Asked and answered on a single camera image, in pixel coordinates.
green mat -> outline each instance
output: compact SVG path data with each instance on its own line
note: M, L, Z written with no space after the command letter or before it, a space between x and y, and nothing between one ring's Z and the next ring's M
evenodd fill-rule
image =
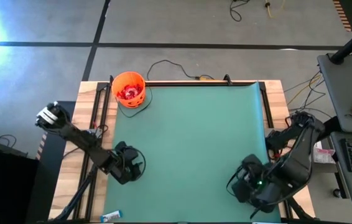
M151 97L133 118L118 109L114 144L141 150L147 168L125 185L109 176L104 213L122 211L116 222L280 222L278 208L250 220L254 207L226 191L244 157L268 161L258 83L152 87L145 104Z

red object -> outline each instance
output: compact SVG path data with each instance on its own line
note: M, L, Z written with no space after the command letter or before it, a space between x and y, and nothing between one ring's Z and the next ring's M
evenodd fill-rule
M143 90L143 87L141 87L139 84L126 85L121 92L117 93L117 97L124 100L130 100L135 98L138 94L140 94L142 90Z

toothpaste tube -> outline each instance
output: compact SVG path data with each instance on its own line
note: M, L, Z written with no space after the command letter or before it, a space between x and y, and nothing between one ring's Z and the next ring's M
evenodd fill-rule
M109 214L100 216L100 221L102 223L107 223L107 222L110 222L111 220L114 220L114 219L117 219L117 218L121 218L121 217L122 217L121 211L117 210L115 212L111 212Z

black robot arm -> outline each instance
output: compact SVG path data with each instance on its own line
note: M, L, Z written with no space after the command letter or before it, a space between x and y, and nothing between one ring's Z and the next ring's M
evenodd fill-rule
M104 150L95 132L79 130L71 123L68 112L57 102L49 103L38 113L35 125L74 143L89 155L97 168L105 174L110 173L120 184L137 180L142 174L139 168L141 163L132 163L139 155L137 149L122 141L114 150Z
M269 213L284 200L290 202L299 217L311 218L293 199L305 187L312 174L312 152L318 137L324 132L323 123L306 112L291 117L291 125L283 131L273 131L266 137L266 148L275 155L296 139L291 150L274 163L262 164L253 154L244 158L230 179L237 181L231 186L239 202L256 207L251 218L259 210Z

wooden table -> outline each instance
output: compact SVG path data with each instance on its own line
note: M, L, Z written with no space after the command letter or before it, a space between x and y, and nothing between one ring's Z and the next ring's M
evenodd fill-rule
M243 80L243 82L256 82L258 80ZM269 100L271 115L275 128L286 128L284 119L289 116L287 103L285 101L284 92L282 89L280 80L259 80L266 84L267 97ZM212 81L189 81L189 82L212 82ZM95 100L97 82L81 82L80 89L78 92L78 98L76 99L75 110L72 118L72 123L80 129L88 129L92 114L93 102ZM100 123L101 109L103 107L104 97L100 97L100 105L98 110L98 117L96 123ZM113 146L114 129L116 123L117 103L114 96L111 95L110 103L107 110L106 124L109 129L103 136L103 148L111 149ZM266 115L263 110L264 124L267 127ZM70 142L67 142L65 152L71 151L75 148ZM49 218L55 218L61 213L63 208L73 197L74 193L78 188L78 182L80 178L81 165L83 160L83 151L77 150L69 154L62 161L60 168L60 174L57 181L57 186L50 209ZM98 172L95 196L93 199L91 221L98 222L100 215L103 214L104 200L106 198L108 176L102 172ZM85 214L87 191L82 199L81 215ZM305 187L300 192L295 194L294 199L302 206L302 208L312 217L315 216L310 198L308 188ZM280 211L282 217L285 217L284 207L280 204Z

